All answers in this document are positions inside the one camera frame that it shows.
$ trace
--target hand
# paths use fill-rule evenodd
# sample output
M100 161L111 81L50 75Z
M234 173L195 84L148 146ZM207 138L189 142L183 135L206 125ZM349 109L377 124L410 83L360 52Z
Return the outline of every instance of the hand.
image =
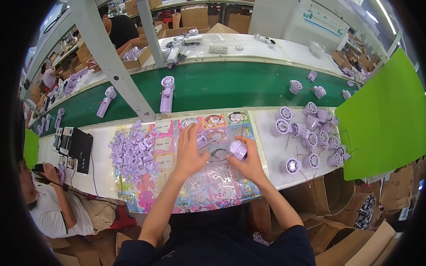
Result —
M49 181L59 184L58 174L51 163L43 163L43 173Z
M240 140L247 147L247 158L244 162L240 162L234 156L229 157L228 161L231 165L237 168L241 172L242 176L256 185L259 182L268 180L263 171L262 163L260 162L259 154L257 153L256 141L248 138L237 136L234 137L236 140Z
M173 172L182 176L184 178L182 181L203 169L210 157L208 152L204 152L203 155L198 153L197 130L200 125L190 124L181 132L178 139L178 156Z

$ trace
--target sticker sheet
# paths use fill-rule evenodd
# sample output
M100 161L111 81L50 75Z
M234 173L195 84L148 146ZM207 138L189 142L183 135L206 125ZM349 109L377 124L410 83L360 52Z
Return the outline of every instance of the sticker sheet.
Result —
M192 123L200 123L199 133L209 129L209 139L215 141L205 147L210 154L209 163L200 172L188 178L176 199L173 213L202 212L242 204L259 197L259 189L242 177L228 164L228 145L234 136L255 139L252 122L247 112L230 112L174 120L158 121L143 125L150 132L155 128L159 137L155 140L153 157L158 170L133 181L115 169L118 197L127 202L131 212L148 213L176 165L177 145L180 132Z

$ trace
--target woman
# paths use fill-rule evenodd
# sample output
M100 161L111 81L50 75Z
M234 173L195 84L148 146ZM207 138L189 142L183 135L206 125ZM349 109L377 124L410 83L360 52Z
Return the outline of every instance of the woman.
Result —
M46 85L46 87L48 88L48 91L50 91L56 84L56 82L58 81L58 79L56 78L56 70L55 70L55 66L53 66L52 69L47 67L46 63L43 63L43 65L41 65L41 74L43 74L43 83L44 85ZM62 76L63 74L63 70L58 72L59 76Z

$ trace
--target man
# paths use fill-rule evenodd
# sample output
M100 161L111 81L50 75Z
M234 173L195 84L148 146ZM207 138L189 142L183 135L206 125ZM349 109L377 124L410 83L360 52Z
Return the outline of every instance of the man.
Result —
M43 83L48 88L48 91L55 86L57 82L56 74L59 74L62 76L63 70L56 73L55 66L53 66L51 69L47 66L47 63L43 63L41 65L41 74L43 74Z
M43 175L51 181L49 185L33 182L25 161L19 162L25 203L44 235L50 238L96 235L114 222L117 200L87 200L77 192L65 192L59 185L55 167L50 163L43 163Z
M268 201L285 230L277 240L269 246L253 240L251 234L244 230L244 219L235 215L240 210L239 206L170 216L185 180L203 169L209 159L208 152L199 155L197 149L199 126L193 123L181 132L176 166L147 215L138 240L122 243L114 266L315 265L314 251L302 220L265 176L256 142L249 138L235 138L246 144L247 159L240 162L230 157L228 160L245 178L257 185ZM222 211L228 211L227 215L215 219L214 216L222 215ZM202 214L210 215L210 219L196 218ZM156 249L167 222L171 227L170 239L164 247Z
M112 44L117 49L117 53L121 54L124 49L131 43L141 41L139 32L135 28L132 20L126 15L118 15L116 17L108 18L108 5L104 5L98 9L102 19L102 23L109 35ZM97 64L93 63L93 58L87 60L87 65L91 69L96 69Z

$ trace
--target white shirt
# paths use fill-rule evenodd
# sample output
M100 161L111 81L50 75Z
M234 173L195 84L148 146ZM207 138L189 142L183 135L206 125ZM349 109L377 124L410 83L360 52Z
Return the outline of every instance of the white shirt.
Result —
M39 230L50 238L64 238L73 235L90 235L93 232L92 221L80 200L73 194L65 192L77 224L68 229L65 217L59 206L58 196L52 186L34 182L37 195L37 205L30 211L32 219Z

